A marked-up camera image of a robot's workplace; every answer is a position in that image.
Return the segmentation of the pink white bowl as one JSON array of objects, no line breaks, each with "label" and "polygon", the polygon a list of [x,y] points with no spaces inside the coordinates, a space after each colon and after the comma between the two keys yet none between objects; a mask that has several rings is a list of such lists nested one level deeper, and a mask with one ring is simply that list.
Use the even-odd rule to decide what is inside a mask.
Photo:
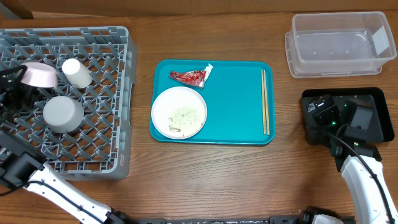
[{"label": "pink white bowl", "polygon": [[40,87],[53,88],[58,85],[56,69],[52,66],[40,62],[24,62],[27,67],[21,82],[23,84]]}]

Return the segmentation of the grey green bowl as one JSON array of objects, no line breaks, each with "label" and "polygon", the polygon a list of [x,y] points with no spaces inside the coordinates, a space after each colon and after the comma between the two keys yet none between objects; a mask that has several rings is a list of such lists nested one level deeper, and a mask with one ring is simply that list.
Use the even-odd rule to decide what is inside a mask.
[{"label": "grey green bowl", "polygon": [[67,96],[56,96],[46,102],[43,117],[47,126],[56,133],[76,130],[84,117],[82,104]]}]

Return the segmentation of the white cup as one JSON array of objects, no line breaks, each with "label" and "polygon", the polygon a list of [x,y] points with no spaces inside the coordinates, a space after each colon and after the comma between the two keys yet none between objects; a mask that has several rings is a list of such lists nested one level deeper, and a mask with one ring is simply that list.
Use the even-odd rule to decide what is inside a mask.
[{"label": "white cup", "polygon": [[90,71],[75,58],[64,61],[62,72],[75,88],[86,88],[93,81]]}]

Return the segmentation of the red snack wrapper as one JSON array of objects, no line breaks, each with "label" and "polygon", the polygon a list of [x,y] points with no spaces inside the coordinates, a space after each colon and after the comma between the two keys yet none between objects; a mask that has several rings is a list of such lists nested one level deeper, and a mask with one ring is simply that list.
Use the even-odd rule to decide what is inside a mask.
[{"label": "red snack wrapper", "polygon": [[169,77],[180,83],[202,89],[210,76],[213,66],[209,63],[203,70],[192,70],[189,72],[171,71]]}]

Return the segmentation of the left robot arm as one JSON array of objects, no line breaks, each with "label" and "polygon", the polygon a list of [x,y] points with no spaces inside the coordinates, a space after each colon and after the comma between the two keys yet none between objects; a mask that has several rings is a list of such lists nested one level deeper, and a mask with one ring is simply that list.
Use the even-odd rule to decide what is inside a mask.
[{"label": "left robot arm", "polygon": [[[57,84],[56,70],[40,62],[24,62],[1,71],[1,121],[30,103],[34,88],[51,88]],[[1,130],[1,147],[10,153],[1,164],[1,185],[8,189],[2,196],[25,189],[51,201],[80,223],[136,222],[74,188],[52,169],[42,152],[5,129]]]}]

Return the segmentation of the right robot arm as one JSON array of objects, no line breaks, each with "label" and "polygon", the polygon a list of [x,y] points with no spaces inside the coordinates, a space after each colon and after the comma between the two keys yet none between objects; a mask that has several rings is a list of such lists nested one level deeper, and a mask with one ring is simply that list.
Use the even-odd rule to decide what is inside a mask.
[{"label": "right robot arm", "polygon": [[359,223],[397,223],[381,155],[367,142],[374,112],[369,101],[350,98],[338,106],[324,95],[305,105],[305,132],[310,144],[329,149],[349,188]]}]

